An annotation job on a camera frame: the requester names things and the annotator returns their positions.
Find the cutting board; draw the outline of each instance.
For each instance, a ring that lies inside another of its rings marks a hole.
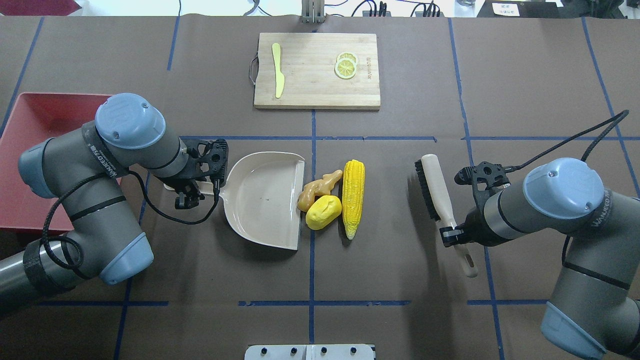
[[[271,45],[282,48],[284,91],[275,97]],[[356,74],[341,79],[335,72],[340,53],[358,57]],[[375,34],[261,33],[253,105],[260,109],[380,109],[378,41]]]

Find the brush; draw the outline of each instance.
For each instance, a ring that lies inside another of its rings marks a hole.
[[[451,206],[449,191],[444,182],[438,156],[427,154],[421,157],[419,161],[415,162],[415,171],[418,174],[422,197],[429,211],[429,216],[433,220],[441,222],[442,225],[444,225],[443,227],[455,229],[458,225],[456,224],[456,219],[453,217],[453,207]],[[476,277],[478,275],[478,269],[471,258],[467,246],[465,244],[459,244],[453,245],[453,247],[456,249],[460,265],[465,275],[467,277]]]

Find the blue joint cap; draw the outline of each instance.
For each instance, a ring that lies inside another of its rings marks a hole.
[[[121,149],[143,149],[164,135],[164,117],[144,97],[122,93],[100,105],[95,127],[107,143]]]
[[[533,169],[524,179],[529,204],[556,219],[576,219],[591,213],[604,198],[604,185],[583,161],[560,158]]]
[[[540,326],[542,334],[555,346],[587,360],[601,360],[607,349],[551,302],[547,302]]]
[[[147,235],[141,233],[102,269],[100,278],[107,285],[115,285],[148,268],[153,260]]]
[[[47,143],[53,138],[48,138],[40,144],[30,148],[20,155],[18,159],[18,172],[25,184],[29,185],[31,191],[39,197],[52,199],[56,197],[44,179],[44,171],[42,170],[42,157]]]

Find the white label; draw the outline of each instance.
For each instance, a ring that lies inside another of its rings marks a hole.
[[[493,13],[502,16],[520,16],[517,4],[492,3]]]

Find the corn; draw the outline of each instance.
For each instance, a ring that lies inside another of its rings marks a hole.
[[[342,178],[342,222],[347,238],[353,240],[360,217],[364,198],[364,164],[358,160],[347,161]]]

